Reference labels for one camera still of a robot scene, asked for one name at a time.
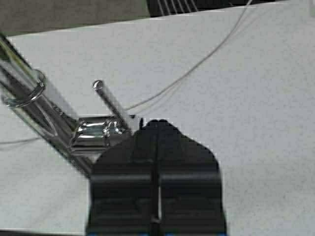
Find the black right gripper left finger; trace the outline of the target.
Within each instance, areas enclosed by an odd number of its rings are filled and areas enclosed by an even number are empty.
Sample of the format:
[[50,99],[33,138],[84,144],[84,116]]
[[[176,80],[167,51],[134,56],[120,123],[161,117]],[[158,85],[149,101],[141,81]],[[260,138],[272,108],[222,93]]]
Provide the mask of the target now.
[[87,236],[152,236],[158,121],[105,151],[93,167]]

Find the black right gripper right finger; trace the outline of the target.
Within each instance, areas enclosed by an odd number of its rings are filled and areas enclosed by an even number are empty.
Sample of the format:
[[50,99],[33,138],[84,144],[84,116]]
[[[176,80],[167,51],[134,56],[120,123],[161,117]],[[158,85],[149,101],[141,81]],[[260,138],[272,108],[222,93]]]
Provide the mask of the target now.
[[220,165],[205,146],[158,121],[161,229],[166,236],[226,236]]

